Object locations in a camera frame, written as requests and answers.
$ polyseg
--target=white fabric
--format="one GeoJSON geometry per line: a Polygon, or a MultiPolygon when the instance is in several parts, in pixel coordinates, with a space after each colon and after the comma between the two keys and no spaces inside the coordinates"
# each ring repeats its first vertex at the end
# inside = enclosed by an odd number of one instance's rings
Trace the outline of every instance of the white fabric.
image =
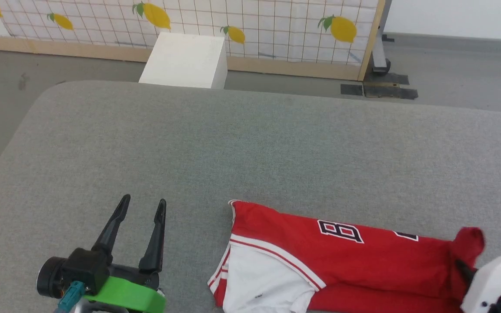
{"type": "Polygon", "coordinates": [[[225,313],[304,313],[314,288],[274,257],[230,246],[225,313]]]}

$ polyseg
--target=concrete floor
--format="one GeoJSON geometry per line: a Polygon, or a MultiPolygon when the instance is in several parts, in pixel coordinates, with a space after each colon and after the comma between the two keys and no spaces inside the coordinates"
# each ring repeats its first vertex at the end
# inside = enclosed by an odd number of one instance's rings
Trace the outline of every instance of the concrete floor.
{"type": "MultiPolygon", "coordinates": [[[[379,100],[501,111],[501,55],[386,44],[392,72],[409,75],[419,98],[379,100]]],[[[75,80],[138,81],[143,63],[0,52],[0,154],[44,90],[75,80]]],[[[226,89],[340,95],[342,81],[229,72],[226,89]]]]}

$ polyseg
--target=white wall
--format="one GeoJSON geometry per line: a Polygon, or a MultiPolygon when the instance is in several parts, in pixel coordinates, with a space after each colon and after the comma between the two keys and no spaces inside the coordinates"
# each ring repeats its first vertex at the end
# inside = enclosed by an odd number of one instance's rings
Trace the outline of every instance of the white wall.
{"type": "Polygon", "coordinates": [[[501,40],[501,0],[393,0],[384,31],[501,40]]]}

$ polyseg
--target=gray table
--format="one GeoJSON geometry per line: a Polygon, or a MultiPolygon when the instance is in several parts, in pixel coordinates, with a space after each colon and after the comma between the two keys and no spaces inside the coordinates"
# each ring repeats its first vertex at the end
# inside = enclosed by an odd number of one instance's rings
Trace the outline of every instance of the gray table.
{"type": "Polygon", "coordinates": [[[43,93],[0,157],[0,312],[51,312],[40,266],[89,248],[124,193],[114,261],[136,265],[168,202],[169,312],[213,311],[206,281],[233,198],[501,254],[501,113],[100,81],[43,93]]]}

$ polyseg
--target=grid patterned fabric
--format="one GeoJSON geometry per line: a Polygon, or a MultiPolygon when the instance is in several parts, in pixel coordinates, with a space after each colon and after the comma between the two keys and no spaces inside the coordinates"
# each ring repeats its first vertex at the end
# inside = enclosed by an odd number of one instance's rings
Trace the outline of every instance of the grid patterned fabric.
{"type": "Polygon", "coordinates": [[[378,5],[378,0],[143,2],[165,11],[170,29],[152,24],[152,11],[141,16],[133,8],[140,0],[0,0],[0,10],[9,33],[19,38],[152,48],[160,32],[189,33],[225,37],[229,56],[360,66],[378,5]],[[354,24],[352,43],[337,40],[332,27],[318,26],[332,15],[354,24]],[[234,30],[244,33],[244,43],[234,30]]]}

